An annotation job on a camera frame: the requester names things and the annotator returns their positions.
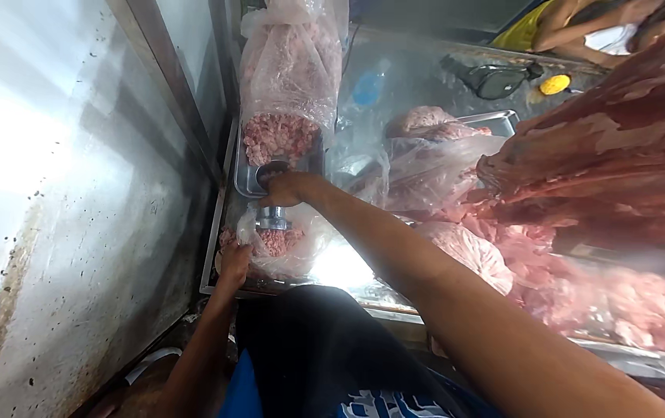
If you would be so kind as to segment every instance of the fingers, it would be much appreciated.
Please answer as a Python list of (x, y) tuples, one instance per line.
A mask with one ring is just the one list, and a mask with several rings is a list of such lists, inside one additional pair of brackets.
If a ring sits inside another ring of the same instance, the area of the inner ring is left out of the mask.
[(252, 255), (252, 245), (246, 244), (239, 247), (239, 253), (249, 259)]
[(271, 195), (266, 195), (264, 198), (259, 200), (257, 203), (260, 205), (260, 207), (275, 206), (275, 204), (273, 204), (273, 196), (271, 196)]

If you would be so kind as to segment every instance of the metal tray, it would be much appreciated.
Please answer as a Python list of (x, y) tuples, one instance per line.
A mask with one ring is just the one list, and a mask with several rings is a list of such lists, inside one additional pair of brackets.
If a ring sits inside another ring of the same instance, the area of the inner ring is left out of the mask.
[[(247, 160), (246, 148), (244, 144), (243, 129), (237, 129), (237, 152), (234, 161), (234, 187), (239, 194), (249, 198), (261, 198), (268, 195), (268, 192), (263, 189), (257, 182), (258, 166), (250, 165)], [(273, 157), (273, 161), (286, 161), (289, 162), (285, 156)], [(309, 173), (317, 173), (324, 176), (324, 150), (322, 146), (322, 136), (320, 135), (314, 140), (313, 149), (306, 155), (301, 157), (296, 164), (297, 171), (307, 171)]]
[(465, 116), (458, 118), (470, 128), (490, 128), (492, 135), (510, 138), (516, 133), (516, 123), (519, 122), (518, 115), (513, 110), (491, 111), (481, 115)]

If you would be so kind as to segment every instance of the ground meat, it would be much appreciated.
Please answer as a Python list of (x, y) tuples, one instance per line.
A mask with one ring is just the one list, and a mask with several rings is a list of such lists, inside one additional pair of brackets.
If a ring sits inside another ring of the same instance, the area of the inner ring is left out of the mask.
[(289, 229), (282, 231), (280, 229), (257, 228), (260, 239), (265, 243), (271, 257), (283, 257), (298, 242), (304, 233), (299, 229)]
[(287, 156), (290, 166), (296, 166), (319, 132), (317, 124), (301, 116), (255, 115), (244, 125), (247, 158), (251, 165), (261, 166), (274, 156)]

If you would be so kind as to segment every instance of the plastic bag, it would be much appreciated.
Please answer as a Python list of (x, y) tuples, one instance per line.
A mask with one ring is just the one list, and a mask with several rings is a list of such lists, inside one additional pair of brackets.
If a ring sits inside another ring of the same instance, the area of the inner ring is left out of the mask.
[(270, 278), (301, 278), (309, 273), (314, 259), (324, 251), (335, 229), (308, 204), (287, 207), (286, 219), (294, 229), (304, 233), (298, 242), (281, 257), (272, 257), (270, 250), (256, 230), (257, 205), (249, 204), (247, 212), (237, 222), (237, 240), (240, 244), (253, 245), (250, 263)]
[(477, 273), (502, 295), (511, 291), (513, 272), (505, 266), (503, 256), (491, 242), (452, 223), (423, 223), (415, 231)]
[(492, 131), (470, 128), (438, 106), (418, 106), (387, 125), (387, 138), (458, 140), (473, 135), (492, 135)]
[(505, 138), (475, 135), (456, 141), (433, 142), (422, 138), (392, 140), (389, 175), (382, 170), (359, 180), (352, 192), (385, 190), (388, 193), (373, 199), (387, 211), (427, 211), (434, 214), (443, 207), (453, 206), (474, 188), (476, 176), (471, 172), (479, 157), (497, 152)]
[(249, 39), (239, 84), (252, 164), (267, 164), (276, 155), (293, 162), (320, 133), (323, 140), (333, 138), (343, 59), (338, 27), (343, 16), (336, 12), (347, 14), (338, 1), (276, 0), (243, 18)]

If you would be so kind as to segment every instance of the yellow object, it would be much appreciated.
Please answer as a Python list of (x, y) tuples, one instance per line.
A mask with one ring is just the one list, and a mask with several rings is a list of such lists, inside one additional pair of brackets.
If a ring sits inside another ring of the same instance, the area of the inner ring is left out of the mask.
[(490, 45), (512, 51), (530, 51), (533, 48), (534, 37), (539, 30), (541, 13), (553, 1), (544, 2), (530, 11), (529, 14), (523, 16), (521, 20), (514, 23), (504, 33), (498, 35)]
[(555, 75), (542, 82), (539, 90), (549, 96), (550, 94), (557, 94), (562, 90), (569, 87), (569, 76), (565, 74)]

